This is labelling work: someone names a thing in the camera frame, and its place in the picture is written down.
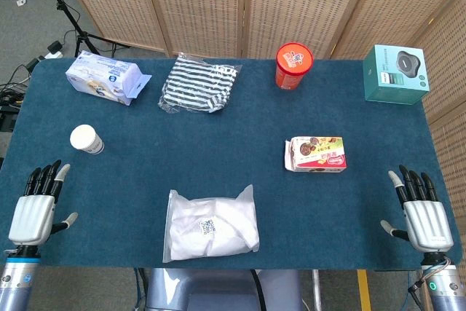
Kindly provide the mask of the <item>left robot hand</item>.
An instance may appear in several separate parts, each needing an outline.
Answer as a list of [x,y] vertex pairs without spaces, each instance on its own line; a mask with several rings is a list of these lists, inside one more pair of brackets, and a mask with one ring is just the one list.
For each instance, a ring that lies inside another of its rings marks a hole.
[[51,165],[33,170],[15,206],[8,235],[12,243],[38,247],[51,235],[74,224],[79,217],[77,212],[59,223],[53,222],[55,207],[70,168],[69,164],[62,165],[60,160],[56,160]]

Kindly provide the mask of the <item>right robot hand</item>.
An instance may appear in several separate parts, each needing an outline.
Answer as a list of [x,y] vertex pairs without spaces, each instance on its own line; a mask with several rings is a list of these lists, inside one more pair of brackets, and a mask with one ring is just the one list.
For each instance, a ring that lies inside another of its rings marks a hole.
[[426,173],[417,174],[403,165],[401,175],[390,170],[388,176],[403,210],[406,229],[396,229],[388,221],[380,221],[383,230],[392,237],[410,242],[422,253],[445,253],[454,241],[443,203]]

